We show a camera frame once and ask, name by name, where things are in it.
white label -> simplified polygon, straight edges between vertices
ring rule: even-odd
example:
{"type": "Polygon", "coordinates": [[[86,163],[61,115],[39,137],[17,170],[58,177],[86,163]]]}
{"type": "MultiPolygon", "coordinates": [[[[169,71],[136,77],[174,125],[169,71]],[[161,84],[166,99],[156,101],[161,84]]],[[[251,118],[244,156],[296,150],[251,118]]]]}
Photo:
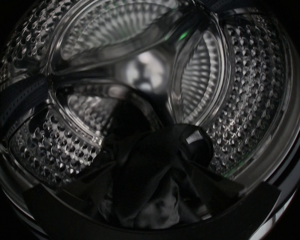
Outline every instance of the white label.
{"type": "Polygon", "coordinates": [[[186,141],[188,144],[191,144],[195,141],[203,139],[202,135],[200,134],[199,130],[195,131],[192,135],[190,135],[186,141]]]}

dark background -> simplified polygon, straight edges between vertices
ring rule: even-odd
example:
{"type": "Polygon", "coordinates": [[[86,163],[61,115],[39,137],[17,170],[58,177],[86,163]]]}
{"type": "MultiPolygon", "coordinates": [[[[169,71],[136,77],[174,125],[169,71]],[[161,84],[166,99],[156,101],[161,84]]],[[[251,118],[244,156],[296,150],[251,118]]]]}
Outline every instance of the dark background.
{"type": "MultiPolygon", "coordinates": [[[[6,42],[9,32],[17,23],[21,15],[29,8],[34,0],[2,0],[0,3],[0,48],[6,42]]],[[[296,37],[299,35],[299,3],[296,0],[265,0],[270,4],[270,10],[285,26],[290,37],[300,51],[300,42],[296,37]]],[[[273,239],[300,239],[298,216],[300,216],[300,192],[297,192],[292,203],[283,214],[276,227],[270,232],[265,240],[273,239]]],[[[31,239],[36,238],[16,217],[10,207],[4,193],[0,190],[0,239],[31,239]]]]}

stainless steel drum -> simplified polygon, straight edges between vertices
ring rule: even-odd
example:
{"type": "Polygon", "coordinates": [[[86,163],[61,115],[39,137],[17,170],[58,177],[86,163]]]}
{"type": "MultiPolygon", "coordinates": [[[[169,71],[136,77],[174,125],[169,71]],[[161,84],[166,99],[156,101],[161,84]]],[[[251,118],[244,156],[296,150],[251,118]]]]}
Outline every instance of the stainless steel drum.
{"type": "Polygon", "coordinates": [[[210,169],[250,192],[297,138],[298,61],[255,2],[38,1],[2,59],[2,188],[31,217],[21,192],[76,179],[114,118],[138,125],[135,108],[152,130],[201,125],[214,143],[210,169]]]}

black garment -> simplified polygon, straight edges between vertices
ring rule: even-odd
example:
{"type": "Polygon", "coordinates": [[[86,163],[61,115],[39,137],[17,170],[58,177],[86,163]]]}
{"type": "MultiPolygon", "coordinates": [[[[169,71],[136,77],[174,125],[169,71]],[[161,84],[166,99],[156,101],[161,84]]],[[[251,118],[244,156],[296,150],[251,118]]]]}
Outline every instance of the black garment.
{"type": "Polygon", "coordinates": [[[91,200],[115,226],[163,229],[194,223],[203,204],[216,214],[243,188],[205,170],[212,156],[210,138],[193,125],[176,124],[120,141],[111,135],[90,172],[65,190],[91,200]]]}

textured steel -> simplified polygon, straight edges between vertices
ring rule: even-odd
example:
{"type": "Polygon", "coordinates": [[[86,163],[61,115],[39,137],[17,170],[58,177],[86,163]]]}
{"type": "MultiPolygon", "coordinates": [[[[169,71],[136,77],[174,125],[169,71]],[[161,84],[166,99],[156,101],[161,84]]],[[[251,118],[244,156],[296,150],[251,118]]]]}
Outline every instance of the textured steel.
{"type": "Polygon", "coordinates": [[[214,171],[225,173],[246,159],[268,132],[284,81],[284,52],[274,19],[246,14],[224,23],[234,57],[228,100],[209,125],[214,171]]]}
{"type": "Polygon", "coordinates": [[[20,164],[50,186],[70,182],[92,163],[99,150],[72,131],[51,108],[26,122],[10,141],[10,151],[20,164]]]}
{"type": "Polygon", "coordinates": [[[36,72],[43,67],[53,30],[64,12],[76,0],[43,0],[38,1],[18,23],[6,44],[0,83],[24,72],[36,72]]]}

